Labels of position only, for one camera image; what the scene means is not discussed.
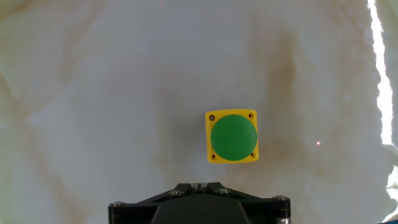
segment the brown stain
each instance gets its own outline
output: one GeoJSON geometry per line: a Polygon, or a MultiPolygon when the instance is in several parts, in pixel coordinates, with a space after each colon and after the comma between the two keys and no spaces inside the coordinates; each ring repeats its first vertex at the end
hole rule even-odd
{"type": "MultiPolygon", "coordinates": [[[[67,38],[63,46],[62,61],[55,72],[60,75],[55,77],[54,73],[50,73],[46,77],[41,77],[41,87],[34,90],[37,92],[32,94],[30,91],[27,91],[27,93],[18,101],[18,105],[21,105],[20,110],[22,111],[23,117],[29,117],[35,112],[44,109],[49,102],[56,99],[69,87],[73,80],[73,72],[75,69],[75,61],[72,57],[72,52],[79,41],[86,35],[91,26],[104,11],[107,2],[108,0],[86,0],[46,2],[47,5],[43,5],[43,7],[49,7],[49,9],[54,7],[54,9],[59,10],[60,8],[62,9],[63,13],[64,11],[69,11],[70,13],[77,12],[78,9],[84,4],[89,4],[91,9],[90,15],[81,21],[79,26],[74,27],[73,30],[66,30],[67,38]],[[54,86],[54,83],[60,87],[57,90],[57,94],[46,94],[47,91],[52,92],[51,88],[54,86]],[[28,101],[35,101],[35,104],[32,105],[28,101]]],[[[55,18],[55,21],[62,26],[60,18],[55,18]]]]}
{"type": "MultiPolygon", "coordinates": [[[[41,2],[41,0],[24,0],[19,5],[16,5],[13,8],[11,8],[9,11],[6,11],[5,13],[0,14],[0,20],[6,16],[10,16],[12,14],[23,12],[26,9],[28,9],[31,5],[33,5],[33,3],[39,2],[39,1],[41,2]]],[[[7,8],[6,4],[7,3],[5,0],[0,0],[0,7],[7,8]]]]}

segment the white marble table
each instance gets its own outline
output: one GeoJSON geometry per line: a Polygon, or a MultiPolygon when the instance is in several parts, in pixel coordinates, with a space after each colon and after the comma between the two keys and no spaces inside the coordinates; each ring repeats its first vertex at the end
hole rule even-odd
{"type": "Polygon", "coordinates": [[[296,224],[380,222],[372,45],[364,1],[0,1],[1,223],[107,223],[212,181],[290,197],[296,224]],[[225,108],[257,110],[257,162],[207,162],[225,108]]]}

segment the screw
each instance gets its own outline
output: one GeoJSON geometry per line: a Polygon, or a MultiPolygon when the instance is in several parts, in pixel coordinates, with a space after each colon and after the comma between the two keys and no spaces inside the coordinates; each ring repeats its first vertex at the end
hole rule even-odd
{"type": "Polygon", "coordinates": [[[184,193],[183,192],[181,192],[181,191],[179,191],[179,190],[172,190],[172,191],[170,191],[169,192],[169,195],[170,196],[181,196],[181,195],[183,195],[184,193]]]}
{"type": "Polygon", "coordinates": [[[285,197],[285,196],[283,196],[283,195],[276,195],[276,196],[274,197],[274,199],[275,199],[275,200],[279,200],[279,201],[284,201],[284,200],[287,200],[288,198],[285,197]]]}
{"type": "Polygon", "coordinates": [[[110,207],[123,207],[126,203],[124,202],[113,202],[109,206],[110,207]]]}
{"type": "Polygon", "coordinates": [[[218,190],[216,190],[216,193],[219,193],[219,194],[229,194],[231,191],[230,190],[228,190],[228,189],[218,189],[218,190]]]}

